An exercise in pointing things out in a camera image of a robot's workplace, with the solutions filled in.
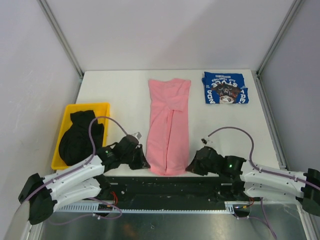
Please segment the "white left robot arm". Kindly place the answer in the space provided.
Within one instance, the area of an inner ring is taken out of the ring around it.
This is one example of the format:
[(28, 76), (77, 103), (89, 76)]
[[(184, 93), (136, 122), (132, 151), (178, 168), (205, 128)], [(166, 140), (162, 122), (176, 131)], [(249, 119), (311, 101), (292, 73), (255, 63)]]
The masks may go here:
[(41, 177), (31, 175), (18, 200), (29, 203), (28, 221), (37, 225), (56, 210), (77, 201), (110, 196), (111, 184), (104, 175), (127, 164), (133, 170), (149, 168), (140, 144), (139, 132), (124, 136), (120, 142), (101, 147), (93, 155), (64, 170)]

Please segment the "pink t-shirt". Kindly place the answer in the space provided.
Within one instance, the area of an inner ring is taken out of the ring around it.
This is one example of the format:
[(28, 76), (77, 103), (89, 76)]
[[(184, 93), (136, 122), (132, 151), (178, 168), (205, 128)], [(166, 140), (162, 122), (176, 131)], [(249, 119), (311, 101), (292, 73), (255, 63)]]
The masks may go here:
[(146, 160), (150, 171), (161, 176), (186, 172), (189, 164), (189, 95), (191, 81), (150, 79), (150, 121)]

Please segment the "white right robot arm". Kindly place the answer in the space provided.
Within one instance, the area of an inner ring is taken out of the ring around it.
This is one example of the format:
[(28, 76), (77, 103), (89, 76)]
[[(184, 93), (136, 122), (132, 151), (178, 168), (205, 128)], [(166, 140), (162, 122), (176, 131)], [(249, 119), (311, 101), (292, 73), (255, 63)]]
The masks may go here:
[(212, 147), (196, 151), (186, 171), (206, 176), (209, 173), (231, 179), (231, 196), (242, 201), (245, 197), (277, 201), (296, 201), (314, 216), (320, 215), (320, 172), (285, 171), (251, 163), (245, 158), (218, 154)]

